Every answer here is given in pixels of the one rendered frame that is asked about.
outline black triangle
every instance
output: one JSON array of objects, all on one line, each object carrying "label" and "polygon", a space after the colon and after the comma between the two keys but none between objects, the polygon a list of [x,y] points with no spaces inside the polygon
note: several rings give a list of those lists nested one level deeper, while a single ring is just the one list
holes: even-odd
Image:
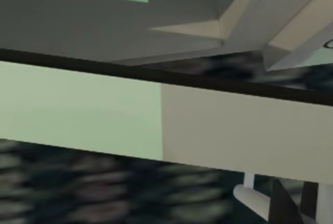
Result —
[{"label": "black triangle", "polygon": [[305,182],[302,191],[301,213],[315,219],[317,211],[318,184],[315,182]]},{"label": "black triangle", "polygon": [[268,224],[304,224],[298,206],[279,180],[273,181]]}]

